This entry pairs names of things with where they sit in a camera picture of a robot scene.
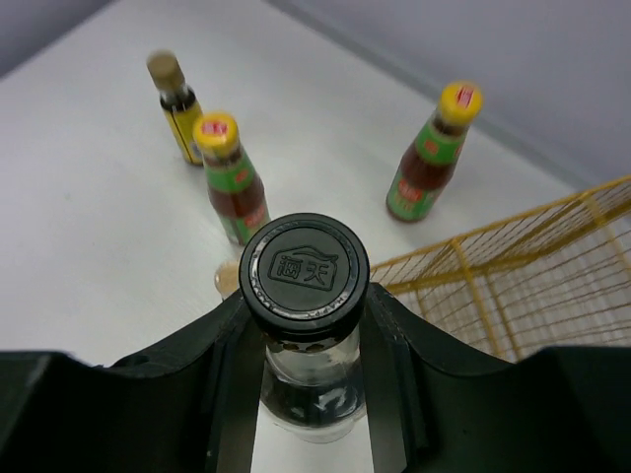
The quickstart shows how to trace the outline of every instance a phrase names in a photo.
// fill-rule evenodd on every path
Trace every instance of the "metal grid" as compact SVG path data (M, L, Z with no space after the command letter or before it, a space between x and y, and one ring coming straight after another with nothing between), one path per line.
M459 340L509 361L631 342L631 175L373 266Z

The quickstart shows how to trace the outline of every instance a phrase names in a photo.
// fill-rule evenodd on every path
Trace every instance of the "red and green label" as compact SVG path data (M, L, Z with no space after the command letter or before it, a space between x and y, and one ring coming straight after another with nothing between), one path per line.
M204 160L208 186L227 194L236 194L246 190L252 184L255 171L243 149L241 156L239 160L225 165L222 165L219 160L214 160L213 166L210 166Z
M403 177L401 170L398 170L387 193L387 206L401 220L419 220L429 213L441 190L414 187Z
M256 234L265 224L269 223L269 213L267 205L263 201L251 214L241 218L233 219L219 216L228 239L233 243L244 245Z
M439 132L430 122L419 131L415 147L423 161L433 165L450 165L457 161L465 134L454 137Z

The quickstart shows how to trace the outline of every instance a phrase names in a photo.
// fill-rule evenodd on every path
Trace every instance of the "tabletop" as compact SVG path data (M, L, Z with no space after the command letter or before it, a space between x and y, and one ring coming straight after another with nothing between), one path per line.
M264 2L119 0L0 83L0 350L108 365L221 301L238 250L161 113L159 48L236 117L271 217L336 218L372 262L575 190L473 128L431 216L396 223L386 191L433 102ZM271 468L371 471L366 421L312 445L261 414L252 472Z

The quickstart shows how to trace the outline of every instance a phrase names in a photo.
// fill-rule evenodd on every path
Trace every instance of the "gray wall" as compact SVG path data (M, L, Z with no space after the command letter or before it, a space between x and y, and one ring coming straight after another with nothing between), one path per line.
M108 2L109 0L2 0L0 77Z
M270 1L430 95L478 82L482 122L551 169L589 184L631 172L628 0Z

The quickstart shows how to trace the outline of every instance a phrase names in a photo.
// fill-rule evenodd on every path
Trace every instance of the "yellow wire basket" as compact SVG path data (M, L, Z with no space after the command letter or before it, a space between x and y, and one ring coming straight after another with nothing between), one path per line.
M371 278L486 353L631 342L631 175L393 258Z

